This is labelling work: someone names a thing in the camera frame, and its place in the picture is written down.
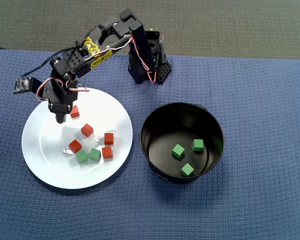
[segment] black bowl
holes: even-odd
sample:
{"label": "black bowl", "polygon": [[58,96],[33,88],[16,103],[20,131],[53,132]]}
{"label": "black bowl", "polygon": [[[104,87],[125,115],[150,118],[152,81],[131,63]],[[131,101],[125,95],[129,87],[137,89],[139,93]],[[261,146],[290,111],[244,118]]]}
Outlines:
{"label": "black bowl", "polygon": [[[203,139],[202,152],[193,151],[194,139]],[[141,127],[140,144],[157,176],[171,183],[185,184],[206,174],[219,162],[225,149],[225,136],[218,121],[205,108],[174,102],[150,113]],[[179,159],[172,155],[177,144],[184,148]],[[180,172],[186,163],[194,168],[188,177]]]}

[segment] blue tablecloth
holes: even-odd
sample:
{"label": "blue tablecloth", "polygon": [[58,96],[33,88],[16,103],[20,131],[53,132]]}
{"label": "blue tablecloth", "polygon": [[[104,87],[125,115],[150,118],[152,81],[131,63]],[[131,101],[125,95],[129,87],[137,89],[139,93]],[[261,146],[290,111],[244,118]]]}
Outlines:
{"label": "blue tablecloth", "polygon": [[[15,79],[50,54],[0,50],[0,240],[300,240],[300,60],[171,56],[163,85],[138,85],[128,57],[111,57],[81,81],[125,107],[131,152],[101,184],[66,190],[28,169],[21,137],[39,103],[13,95]],[[139,144],[147,115],[179,101],[206,107],[226,141],[219,164],[186,185],[154,175]]]}

